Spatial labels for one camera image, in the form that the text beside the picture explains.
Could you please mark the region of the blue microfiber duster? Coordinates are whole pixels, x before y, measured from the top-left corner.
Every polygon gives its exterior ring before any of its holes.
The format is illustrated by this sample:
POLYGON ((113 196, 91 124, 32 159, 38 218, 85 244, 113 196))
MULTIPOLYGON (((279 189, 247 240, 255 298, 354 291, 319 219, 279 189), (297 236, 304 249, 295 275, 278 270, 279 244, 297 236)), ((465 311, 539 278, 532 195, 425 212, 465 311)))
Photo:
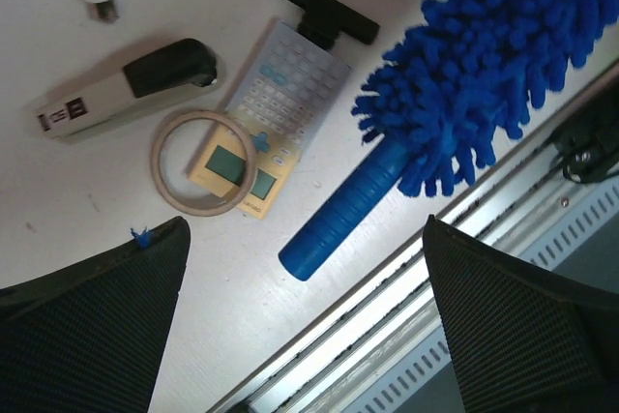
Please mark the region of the blue microfiber duster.
POLYGON ((280 250, 308 280, 391 189, 451 195, 492 166, 497 130, 520 139, 618 19, 618 0, 425 0, 355 100, 371 152, 280 250))

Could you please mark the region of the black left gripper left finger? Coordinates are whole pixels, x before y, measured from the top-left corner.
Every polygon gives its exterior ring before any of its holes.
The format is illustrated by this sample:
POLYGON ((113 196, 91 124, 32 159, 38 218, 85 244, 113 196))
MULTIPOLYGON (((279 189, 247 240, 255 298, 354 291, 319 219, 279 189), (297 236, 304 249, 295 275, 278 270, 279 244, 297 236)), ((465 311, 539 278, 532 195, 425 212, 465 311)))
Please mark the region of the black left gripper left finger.
POLYGON ((145 412, 185 275, 175 217, 1 291, 4 412, 145 412))

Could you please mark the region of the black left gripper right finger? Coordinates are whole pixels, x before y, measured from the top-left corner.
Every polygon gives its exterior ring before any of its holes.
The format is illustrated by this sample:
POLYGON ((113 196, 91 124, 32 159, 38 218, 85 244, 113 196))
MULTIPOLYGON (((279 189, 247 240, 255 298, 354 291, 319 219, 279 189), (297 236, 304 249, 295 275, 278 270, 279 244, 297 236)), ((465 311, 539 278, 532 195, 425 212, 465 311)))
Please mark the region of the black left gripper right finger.
POLYGON ((618 296, 429 217, 423 250, 468 412, 615 412, 618 296))

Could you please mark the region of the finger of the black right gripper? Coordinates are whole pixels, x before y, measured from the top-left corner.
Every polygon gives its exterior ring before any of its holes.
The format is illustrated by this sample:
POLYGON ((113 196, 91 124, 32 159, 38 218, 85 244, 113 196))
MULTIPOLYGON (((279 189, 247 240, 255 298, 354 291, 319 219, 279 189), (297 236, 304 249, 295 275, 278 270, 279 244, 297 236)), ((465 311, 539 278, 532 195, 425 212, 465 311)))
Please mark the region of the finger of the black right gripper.
POLYGON ((338 0, 287 1, 303 11, 296 31, 325 51, 333 49, 341 33, 365 45, 378 36, 378 23, 338 0))

